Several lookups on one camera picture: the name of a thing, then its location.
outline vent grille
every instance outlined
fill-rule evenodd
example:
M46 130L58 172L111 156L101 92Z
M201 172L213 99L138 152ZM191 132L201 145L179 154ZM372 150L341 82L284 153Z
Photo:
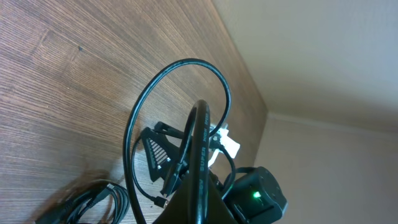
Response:
M152 139L149 139L149 144L154 153L157 165L162 165L162 163L168 158L166 151L164 151L164 149Z

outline green led light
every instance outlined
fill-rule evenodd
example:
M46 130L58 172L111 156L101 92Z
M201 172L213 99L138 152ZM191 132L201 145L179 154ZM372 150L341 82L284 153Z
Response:
M253 194L253 197L255 197L255 198L259 198L259 197L261 197L261 194L260 194L260 192L255 192L255 193Z

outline white wall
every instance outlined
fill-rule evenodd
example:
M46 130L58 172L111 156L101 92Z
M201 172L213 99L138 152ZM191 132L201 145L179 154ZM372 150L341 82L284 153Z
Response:
M270 111L398 131L397 0L213 0Z
M255 166L289 201L278 223L398 222L396 136L271 116Z

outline wooden surface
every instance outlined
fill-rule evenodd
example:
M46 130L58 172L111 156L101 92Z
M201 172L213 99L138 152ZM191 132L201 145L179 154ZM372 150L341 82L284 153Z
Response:
M187 57L216 65L229 82L237 167L254 163L266 107L211 1L1 1L0 223L31 223L67 189L96 177L124 183L121 146L130 110L147 82ZM197 66L179 68L144 104L133 136L163 121L183 129L194 102L217 123L224 93ZM144 152L138 179L152 195ZM220 156L213 171L225 178ZM139 196L147 221L162 211ZM103 202L84 217L97 222ZM134 223L131 211L123 221Z

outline black cable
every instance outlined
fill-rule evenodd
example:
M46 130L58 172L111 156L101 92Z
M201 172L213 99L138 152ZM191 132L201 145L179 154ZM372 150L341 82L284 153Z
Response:
M180 153L182 162L191 142L189 166L188 192L188 222L204 223L208 203L208 155L210 133L210 110L206 101L198 100L188 116L184 129L182 148Z
M229 164L231 165L231 173L230 173L231 178L227 177L227 179L225 180L226 182L224 183L224 189L221 192L221 198L224 199L228 195L228 192L232 189L232 186L235 181L236 171L235 171L235 163L223 145L221 145L220 151L224 153Z
M254 171L256 168L254 167L239 167L236 169L237 174L248 174L252 171ZM228 176L226 176L225 181L224 181L224 186L226 185L227 181L229 180L229 178L231 178L232 180L235 180L235 176L231 177L232 173L228 174Z
M221 81L221 84L223 85L225 95L226 95L226 105L225 105L225 110L224 113L219 121L219 123L216 125L216 127L210 132L210 136L214 135L221 125L224 123L229 109L231 107L231 92L228 87L228 83L226 82L224 76L221 74L221 72L214 67L212 64L200 60L200 59L195 59L195 58L187 58L187 59L182 59L179 61L176 61L174 63L171 63L167 67L163 68L144 88L144 90L141 92L141 94L138 96L138 99L134 106L132 107L131 114L129 116L129 119L127 121L127 126L126 130L124 132L124 138L123 138L123 167L124 167L124 176L126 178L126 186L127 186L127 191L129 194L129 199L132 207L132 211L134 213L134 217L136 218L137 223L144 224L146 223L144 215L142 214L141 207L138 202L136 190L134 189L134 182L132 179L132 167L131 167L131 158L130 158L130 145L131 145L131 136L132 136L132 130L134 128L134 125L136 123L137 117L139 110L141 109L141 106L144 104L145 99L148 97L149 93L155 88L156 84L161 81L163 77L165 77L168 73L170 73L172 70L184 66L184 65L200 65L202 67L208 68L211 70Z
M115 204L111 224L118 224L129 209L128 194L124 187L107 180L98 181L86 190L72 195L65 202L45 212L35 224L77 224L90 208L109 195Z
M150 196L147 192L145 192L144 189L141 188L141 186L140 186L139 183L138 183L137 177L136 177L136 170L135 170L135 168L134 168L134 156L135 156L135 154L136 154L136 150L137 150L137 147L138 147L138 144L139 144L139 141L140 141L140 140L141 140L141 136L139 136L139 137L136 139L134 145L132 146L132 151L131 151L132 179L133 179L133 181L134 181L134 183L135 183L135 185L136 185L138 191L140 191L141 194L142 194L143 196L145 196L146 198L148 198L149 200L151 200L151 201L154 202L154 201L155 201L155 197Z

